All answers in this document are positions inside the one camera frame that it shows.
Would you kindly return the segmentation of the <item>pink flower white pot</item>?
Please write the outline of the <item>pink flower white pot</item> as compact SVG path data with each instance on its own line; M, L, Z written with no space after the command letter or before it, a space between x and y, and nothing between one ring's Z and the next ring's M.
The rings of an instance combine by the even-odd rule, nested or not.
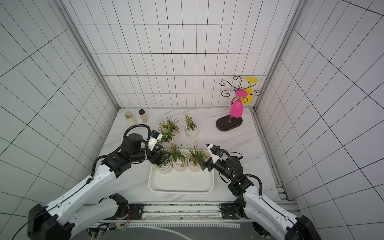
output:
M165 160L162 164L154 168L155 172L158 172L163 175L169 174L173 170L172 160Z

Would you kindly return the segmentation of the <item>white rectangular storage tray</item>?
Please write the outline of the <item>white rectangular storage tray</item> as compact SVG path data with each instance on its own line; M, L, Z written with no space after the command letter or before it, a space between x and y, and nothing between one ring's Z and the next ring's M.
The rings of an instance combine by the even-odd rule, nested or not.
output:
M183 172L173 170L163 175L154 171L157 165L150 170L148 181L149 189L154 193L163 194L208 194L214 189L214 173L207 170L192 172L188 168L189 150L181 151L187 157L187 169Z

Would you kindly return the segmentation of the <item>red flower white pot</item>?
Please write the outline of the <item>red flower white pot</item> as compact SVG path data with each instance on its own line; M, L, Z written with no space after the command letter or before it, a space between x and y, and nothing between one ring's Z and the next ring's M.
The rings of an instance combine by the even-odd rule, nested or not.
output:
M187 169L187 157L181 152L181 147L171 144L172 164L176 172L183 172Z

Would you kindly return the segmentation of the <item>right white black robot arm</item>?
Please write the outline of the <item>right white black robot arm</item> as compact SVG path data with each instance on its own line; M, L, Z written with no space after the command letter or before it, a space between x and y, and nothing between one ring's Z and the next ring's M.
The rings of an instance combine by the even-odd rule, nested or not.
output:
M263 194L259 177L244 174L239 157L231 156L226 150L212 146L211 157L197 158L202 170L219 172L230 192L236 197L233 204L221 204L222 217L250 219L277 240L320 240L312 221L306 216L296 215L280 207Z

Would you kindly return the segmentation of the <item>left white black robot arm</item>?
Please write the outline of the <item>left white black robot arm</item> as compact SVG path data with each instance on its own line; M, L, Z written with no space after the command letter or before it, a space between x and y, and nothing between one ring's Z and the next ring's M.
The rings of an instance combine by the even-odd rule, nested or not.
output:
M80 207L104 186L120 177L132 164L148 160L160 166L171 156L160 145L163 137L161 133L144 124L138 127L148 130L145 139L131 132L135 126L128 128L122 144L113 152L97 157L91 173L85 179L47 205L37 204L30 209L28 221L24 225L30 240L70 240L101 220L132 218L128 200L118 193L87 209L80 210Z

